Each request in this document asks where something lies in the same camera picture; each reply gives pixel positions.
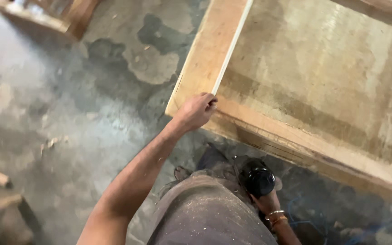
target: fingers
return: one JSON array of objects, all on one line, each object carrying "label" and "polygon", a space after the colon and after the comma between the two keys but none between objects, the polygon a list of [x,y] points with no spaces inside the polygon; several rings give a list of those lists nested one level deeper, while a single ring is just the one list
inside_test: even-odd
[{"label": "fingers", "polygon": [[213,94],[201,93],[201,95],[202,95],[203,102],[206,104],[210,103],[211,101],[217,102],[217,98]]},{"label": "fingers", "polygon": [[208,115],[209,117],[211,117],[211,115],[216,111],[216,109],[217,109],[217,106],[216,106],[216,105],[209,105],[209,106],[205,109],[205,111],[206,111],[207,115]]}]

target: stained floor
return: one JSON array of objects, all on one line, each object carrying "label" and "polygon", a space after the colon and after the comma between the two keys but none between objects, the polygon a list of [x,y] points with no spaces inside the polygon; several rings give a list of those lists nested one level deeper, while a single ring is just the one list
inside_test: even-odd
[{"label": "stained floor", "polygon": [[[164,110],[207,6],[105,0],[78,44],[0,15],[0,171],[14,186],[0,194],[23,194],[36,244],[75,244],[106,186],[170,120]],[[392,244],[391,203],[204,130],[179,141],[127,244],[147,242],[156,194],[176,166],[194,168],[206,142],[269,162],[281,205],[312,223],[295,228],[304,244]]]}]

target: bangle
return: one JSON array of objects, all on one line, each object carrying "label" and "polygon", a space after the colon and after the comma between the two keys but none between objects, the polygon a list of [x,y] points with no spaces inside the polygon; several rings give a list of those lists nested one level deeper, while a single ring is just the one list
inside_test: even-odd
[{"label": "bangle", "polygon": [[269,213],[268,215],[266,215],[266,216],[265,216],[265,219],[268,220],[268,221],[270,221],[270,215],[272,215],[272,214],[282,214],[282,213],[285,213],[285,211],[284,211],[284,210],[276,210],[276,211],[271,212],[271,213]]},{"label": "bangle", "polygon": [[271,225],[272,228],[273,228],[273,226],[274,226],[275,224],[277,224],[280,220],[283,220],[283,219],[288,220],[287,217],[285,217],[284,215],[282,215],[281,217],[279,217],[279,219],[277,219],[277,220],[275,220],[275,221],[273,221],[273,222],[270,222],[270,225]]}]

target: person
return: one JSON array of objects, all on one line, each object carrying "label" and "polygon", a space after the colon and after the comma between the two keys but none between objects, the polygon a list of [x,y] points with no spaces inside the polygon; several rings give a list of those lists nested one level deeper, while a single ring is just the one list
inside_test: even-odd
[{"label": "person", "polygon": [[[206,124],[217,98],[201,93],[187,100],[176,115],[106,188],[90,214],[78,245],[125,244],[130,220],[154,185],[162,165],[177,141]],[[176,176],[156,206],[155,225],[148,244],[276,244],[259,219],[259,210],[270,220],[280,245],[301,244],[280,212],[276,191],[249,197],[239,185],[234,168],[213,147],[208,147],[190,176]]]}]

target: wet stain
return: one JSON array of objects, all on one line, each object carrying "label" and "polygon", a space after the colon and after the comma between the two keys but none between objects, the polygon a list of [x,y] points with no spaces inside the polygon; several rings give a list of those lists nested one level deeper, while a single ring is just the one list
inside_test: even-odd
[{"label": "wet stain", "polygon": [[49,104],[41,101],[36,100],[35,102],[31,103],[28,107],[28,114],[31,118],[41,119],[43,115],[48,112]]},{"label": "wet stain", "polygon": [[19,132],[0,126],[0,153],[10,152],[21,155],[25,149],[30,150],[32,145],[39,147],[45,141],[46,138],[40,136],[37,132]]},{"label": "wet stain", "polygon": [[[152,120],[164,114],[164,103],[173,90],[177,77],[169,82],[153,85],[139,80],[128,69],[128,61],[123,57],[125,44],[117,44],[109,39],[101,38],[87,43],[89,59],[83,62],[84,67],[95,76],[95,87],[106,96],[131,104],[142,119]],[[151,105],[158,98],[163,106]]]},{"label": "wet stain", "polygon": [[197,28],[190,34],[181,33],[164,25],[154,14],[146,14],[143,27],[137,32],[137,36],[141,43],[155,47],[161,55],[176,53],[179,57],[176,74],[179,74],[196,33]]}]

